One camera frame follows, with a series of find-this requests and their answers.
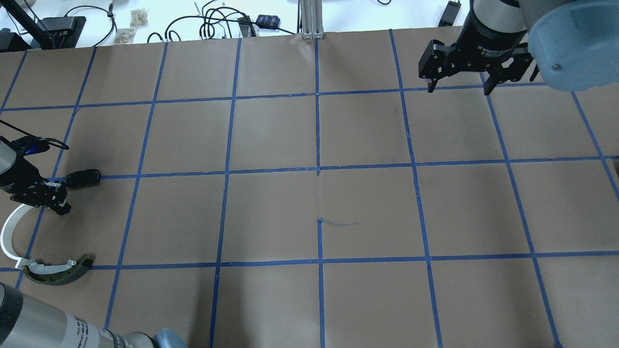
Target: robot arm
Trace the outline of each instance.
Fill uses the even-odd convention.
[[[94,257],[83,255],[79,260],[69,260],[63,265],[46,266],[35,260],[17,256],[12,246],[12,236],[18,221],[33,207],[47,207],[58,215],[67,214],[71,206],[66,202],[67,187],[81,187],[99,183],[98,170],[84,170],[67,176],[66,181],[50,182],[24,157],[39,154],[51,146],[68,150],[65,143],[51,138],[40,138],[22,131],[4,121],[26,136],[9,142],[0,136],[0,188],[11,194],[11,200],[22,203],[6,220],[0,233],[2,251],[17,263],[15,268],[24,271],[31,280],[48,285],[68,284],[83,276],[93,263]]]
[[[519,81],[532,63],[560,90],[584,90],[619,81],[619,0],[470,0],[462,32],[451,46],[432,40],[419,77],[434,91],[461,71],[487,72],[488,95]],[[529,32],[529,43],[521,43]],[[513,59],[509,66],[503,64]]]

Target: metal stand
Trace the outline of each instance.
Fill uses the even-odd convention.
[[[322,0],[299,0],[301,6],[301,37],[305,40],[324,38]]]

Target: blue tape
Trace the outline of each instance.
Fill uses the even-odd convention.
[[[6,96],[4,97],[4,101],[2,101],[2,105],[0,105],[0,112],[6,110],[6,103],[9,101],[9,97],[11,96],[11,92],[13,91],[13,87],[15,87],[15,82],[17,81],[17,77],[19,76],[19,72],[22,70],[22,66],[24,66],[24,61],[26,60],[26,55],[28,51],[24,51],[24,55],[22,56],[22,60],[19,61],[19,65],[17,66],[17,70],[15,70],[15,75],[13,76],[13,80],[9,85],[9,89],[6,91]]]
[[[73,109],[75,105],[52,105],[48,107],[23,107],[23,108],[6,108],[4,111],[31,111],[31,110],[55,110],[55,109]]]
[[[597,256],[619,256],[619,250],[602,251],[560,251],[552,253],[527,254],[475,254],[475,255],[444,255],[431,256],[432,261],[468,261],[494,259],[529,259],[529,258],[577,258]],[[342,264],[342,263],[400,263],[426,262],[425,256],[386,256],[374,258],[330,258],[330,259],[292,259],[273,261],[230,261],[210,263],[163,263],[163,264],[123,264],[122,269],[170,269],[170,268],[230,268],[230,267],[269,267],[290,266],[296,264]],[[115,270],[116,265],[94,265],[94,271]],[[0,268],[0,272],[19,272],[14,268]]]
[[[144,131],[144,140],[142,141],[142,151],[140,152],[140,162],[137,166],[136,184],[133,186],[133,194],[131,196],[131,203],[129,204],[129,213],[127,214],[127,222],[124,227],[123,241],[121,242],[120,251],[118,253],[118,262],[116,264],[116,272],[114,274],[114,282],[112,283],[112,290],[110,293],[110,301],[108,303],[107,314],[105,316],[105,325],[103,328],[108,329],[110,327],[110,320],[112,316],[112,309],[114,308],[114,299],[116,298],[116,289],[118,287],[118,278],[123,265],[124,249],[127,245],[127,239],[129,237],[129,229],[131,228],[131,219],[133,217],[133,209],[135,208],[137,190],[140,185],[140,176],[142,174],[142,166],[144,164],[144,155],[146,154],[146,146],[149,140],[150,124],[153,118],[153,112],[155,110],[155,102],[157,101],[157,94],[159,93],[159,84],[161,83],[161,76],[163,74],[163,65],[165,63],[165,56],[168,51],[168,43],[163,45],[163,54],[161,57],[161,65],[159,66],[159,73],[157,74],[157,83],[155,84],[155,92],[153,93],[153,99],[150,103],[149,118],[146,122],[146,129]]]
[[[45,212],[45,208],[41,207],[39,210],[39,215],[37,217],[37,223],[35,224],[35,229],[32,231],[32,237],[30,237],[30,242],[28,243],[28,249],[26,250],[26,255],[24,258],[29,259],[30,253],[32,252],[32,248],[35,246],[35,239],[37,239],[38,229],[41,226],[41,220],[43,219],[43,213]],[[17,282],[15,283],[15,289],[19,289],[20,285],[22,285],[22,278],[24,277],[23,272],[19,272],[19,276],[17,276]]]
[[[318,219],[318,260],[322,260],[322,217]],[[324,265],[320,263],[318,265],[318,306],[319,306],[319,320],[320,320],[320,348],[325,348],[325,329],[324,329]]]
[[[445,162],[422,162],[416,163],[418,167],[437,166],[437,165],[470,165],[470,164],[493,164],[505,163],[505,160],[471,160],[471,161],[445,161]]]
[[[597,159],[602,161],[602,166],[604,166],[604,170],[606,171],[608,180],[610,180],[610,185],[612,186],[613,191],[615,192],[615,197],[617,197],[617,200],[619,200],[619,189],[617,189],[617,184],[615,183],[615,179],[613,178],[613,175],[610,172],[610,169],[608,167],[608,164],[606,163],[604,154],[602,153],[602,148],[600,147],[600,144],[597,142],[597,139],[595,138],[593,129],[591,128],[591,125],[589,124],[589,121],[587,120],[587,116],[585,115],[584,110],[582,109],[582,106],[580,102],[578,101],[578,97],[576,96],[576,93],[572,92],[572,98],[574,98],[574,103],[576,103],[578,112],[581,114],[582,122],[584,122],[584,125],[587,128],[587,132],[589,132],[589,136],[591,137],[591,141],[593,142],[593,145],[595,146],[595,150],[597,151],[597,155],[599,156]]]
[[[314,75],[316,77],[316,175],[320,175],[320,68],[318,63],[318,41],[314,40]]]
[[[97,53],[97,47],[94,47],[92,49],[92,54],[90,55],[90,61],[88,63],[88,68],[86,68],[86,75],[84,76],[84,79],[82,81],[82,86],[80,87],[79,94],[77,95],[76,103],[73,106],[73,112],[71,113],[71,119],[69,120],[69,125],[67,126],[67,131],[64,134],[63,142],[65,144],[69,140],[69,134],[71,133],[71,127],[73,126],[73,121],[75,120],[76,113],[79,111],[79,102],[82,100],[82,95],[84,94],[84,88],[86,87],[86,82],[88,81],[88,76],[90,75],[90,69],[92,68],[92,63],[95,61],[95,54],[96,53]],[[60,160],[63,157],[63,153],[64,153],[64,150],[60,149],[60,152],[58,154],[58,158],[56,159],[56,165],[54,166],[54,172],[51,174],[51,176],[56,176],[56,174],[58,173],[58,167],[60,166]]]
[[[399,92],[399,89],[371,89],[371,90],[346,90],[340,92],[316,92],[320,95],[344,95],[344,94],[376,94]]]
[[[223,199],[222,199],[222,215],[220,219],[219,225],[219,241],[217,243],[217,263],[221,263],[222,261],[222,250],[223,250],[223,231],[225,226],[226,219],[226,206],[228,201],[228,182],[230,180],[230,152],[232,149],[232,131],[234,127],[234,111],[236,104],[236,86],[238,83],[238,66],[241,59],[241,41],[238,40],[238,44],[236,46],[236,60],[235,60],[235,68],[234,68],[234,81],[232,84],[232,99],[230,105],[230,124],[228,125],[228,142],[226,145],[226,166],[225,166],[225,180],[223,184]],[[213,286],[213,304],[210,314],[210,348],[213,348],[215,343],[215,322],[217,320],[217,301],[219,298],[219,277],[220,277],[221,267],[215,268],[215,280]]]
[[[482,80],[482,83],[485,83],[485,79],[481,72],[479,76]],[[544,286],[543,279],[542,279],[542,273],[540,271],[537,258],[535,257],[535,248],[533,247],[533,240],[531,239],[531,234],[529,231],[529,224],[527,223],[527,218],[524,214],[524,208],[522,207],[522,201],[520,199],[520,194],[518,193],[518,186],[516,184],[516,178],[514,177],[514,173],[511,168],[510,159],[507,153],[507,149],[505,148],[505,142],[503,141],[503,135],[501,134],[501,128],[499,127],[498,119],[495,113],[495,108],[492,104],[492,99],[490,98],[489,95],[486,96],[486,101],[488,102],[490,114],[492,115],[492,121],[495,124],[496,134],[499,138],[499,143],[501,144],[501,150],[503,151],[503,156],[505,157],[505,165],[507,166],[507,170],[509,173],[509,180],[511,181],[511,186],[514,191],[514,197],[516,198],[516,204],[518,206],[518,211],[520,212],[520,219],[522,220],[522,227],[524,229],[524,234],[527,238],[527,244],[529,245],[529,252],[531,254],[531,259],[533,260],[533,267],[535,269],[535,275],[537,276],[537,283],[540,287],[540,293],[542,294],[542,301],[544,304],[544,308],[546,309],[546,316],[548,317],[550,331],[552,332],[552,337],[553,337],[553,340],[555,341],[555,345],[557,346],[557,348],[562,348],[561,342],[559,341],[559,335],[556,331],[555,320],[552,316],[552,311],[550,310],[550,303],[548,302],[546,288]]]
[[[432,304],[432,315],[434,316],[434,327],[436,331],[436,343],[438,348],[443,348],[443,335],[441,334],[441,325],[438,318],[438,306],[436,304],[436,293],[434,290],[434,277],[432,275],[432,261],[430,256],[430,246],[428,245],[428,234],[426,232],[425,218],[423,216],[423,204],[422,197],[419,190],[419,180],[417,175],[417,165],[415,161],[415,153],[413,152],[413,145],[410,138],[409,129],[409,116],[406,109],[406,99],[404,98],[404,86],[402,85],[402,72],[400,70],[400,62],[397,57],[396,41],[393,37],[393,30],[389,29],[389,38],[391,39],[391,47],[393,49],[393,57],[396,61],[397,82],[400,87],[400,100],[402,101],[402,114],[404,115],[404,129],[406,131],[406,141],[409,147],[410,163],[412,163],[413,169],[413,184],[415,186],[415,196],[417,197],[417,209],[419,212],[419,221],[422,228],[423,239],[423,251],[425,254],[425,261],[428,265],[428,285],[430,286],[430,301]]]

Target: black device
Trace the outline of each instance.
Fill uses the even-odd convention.
[[[0,188],[11,194],[11,201],[33,207],[48,207],[58,215],[64,215],[71,210],[71,205],[66,202],[67,187],[98,184],[101,173],[98,170],[75,172],[68,176],[67,182],[51,182],[43,178],[38,169],[24,157],[46,152],[51,146],[69,149],[65,143],[52,138],[26,135],[9,142],[0,136],[3,157],[0,161],[4,168],[0,173]]]
[[[445,11],[443,12],[443,16],[438,22],[438,26],[451,27],[452,25],[454,25],[456,17],[458,16],[458,12],[460,12],[461,6],[462,4],[460,3],[460,0],[457,0],[457,2],[449,0],[449,2],[447,2],[447,7],[445,7]]]
[[[251,19],[249,16],[239,17],[238,19],[238,27],[241,29],[241,35],[243,37],[255,37],[256,31],[254,29],[254,25],[251,23]]]
[[[517,1],[470,0],[469,15],[457,41],[451,46],[430,41],[419,60],[419,77],[426,79],[432,93],[444,77],[486,71],[490,76],[483,92],[489,95],[498,84],[520,81],[529,68],[533,58],[527,43],[520,43],[526,32]],[[504,67],[510,59],[511,64]]]
[[[41,19],[37,24],[49,33],[56,48],[75,48],[86,24],[86,17],[49,17]]]
[[[0,53],[4,52],[20,52],[28,50],[32,47],[22,39],[18,34],[12,33],[10,29],[0,30]]]
[[[32,48],[73,48],[86,23],[85,17],[52,17],[36,23],[15,0],[0,0],[0,5],[32,35]]]

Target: cable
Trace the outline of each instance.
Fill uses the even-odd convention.
[[[64,16],[65,16],[65,17],[67,17],[67,16],[69,15],[69,12],[71,12],[71,11],[73,11],[73,10],[76,10],[76,9],[83,8],[83,7],[84,7],[84,8],[89,8],[89,9],[98,9],[98,10],[101,10],[101,11],[104,11],[104,12],[108,12],[108,10],[106,10],[106,9],[104,9],[104,8],[102,8],[102,7],[98,7],[98,6],[91,6],[91,5],[81,5],[81,6],[76,6],[76,7],[73,7],[72,9],[68,10],[68,11],[67,11],[67,13],[65,13],[65,14],[64,14]]]
[[[37,14],[35,13],[35,11],[32,10],[32,7],[30,7],[30,4],[28,3],[28,1],[24,1],[24,4],[26,4],[26,6],[28,7],[28,9],[30,10],[30,12],[32,12],[32,14],[35,16],[35,18],[38,20],[38,22],[41,24],[41,26],[43,27],[43,29],[45,29],[45,33],[47,34],[47,36],[50,38],[52,44],[54,45],[54,48],[56,48],[56,44],[54,42],[54,40],[51,38],[50,35],[50,31],[47,29],[47,27],[45,26],[45,23],[43,23],[41,21],[41,19],[39,19],[39,17],[37,16]]]
[[[161,36],[161,34],[159,34],[159,33],[155,32],[155,33],[151,33],[151,34],[149,35],[149,38],[148,38],[148,39],[146,39],[146,43],[150,43],[150,38],[152,38],[152,37],[153,37],[153,35],[158,36],[158,37],[159,37],[159,40],[163,41],[163,37]]]
[[[181,35],[179,35],[179,34],[178,34],[176,31],[174,31],[174,30],[170,30],[170,35],[171,35],[172,33],[175,33],[175,34],[176,34],[176,37],[178,37],[178,41],[182,41],[182,40],[181,40]]]
[[[15,20],[13,19],[9,11],[6,11],[6,15],[9,16],[9,19],[11,20],[11,22],[13,22],[13,25],[15,25],[15,32],[19,35],[19,37],[22,37],[22,33],[19,32],[19,27],[17,26],[17,23],[15,23]]]
[[[98,45],[101,45],[101,43],[103,43],[105,40],[108,39],[108,37],[110,37],[110,35],[112,34],[112,32],[114,31],[114,29],[116,29],[116,31],[118,31],[118,26],[116,26],[116,19],[114,18],[114,3],[111,2],[110,6],[108,7],[108,9],[104,9],[102,7],[98,7],[98,6],[92,6],[92,5],[80,5],[80,6],[76,6],[73,7],[72,9],[68,10],[67,13],[64,14],[65,17],[67,17],[69,15],[69,13],[73,10],[76,9],[96,9],[96,10],[101,10],[103,12],[105,12],[108,15],[108,18],[110,18],[112,20],[112,26],[110,28],[110,31],[96,44],[93,45],[93,47],[97,47]]]
[[[21,129],[19,129],[19,128],[17,128],[17,127],[15,127],[15,126],[13,126],[12,124],[8,123],[7,121],[0,120],[0,123],[2,123],[3,125],[5,125],[5,126],[7,126],[7,127],[9,127],[9,128],[12,128],[12,129],[14,129],[14,130],[16,130],[16,131],[18,131],[18,132],[20,132],[20,133],[24,133],[24,134],[26,134],[27,136],[30,136],[30,137],[35,137],[34,135],[32,135],[32,134],[30,134],[30,133],[28,133],[28,132],[26,132],[26,131],[24,131],[24,130],[21,130]]]

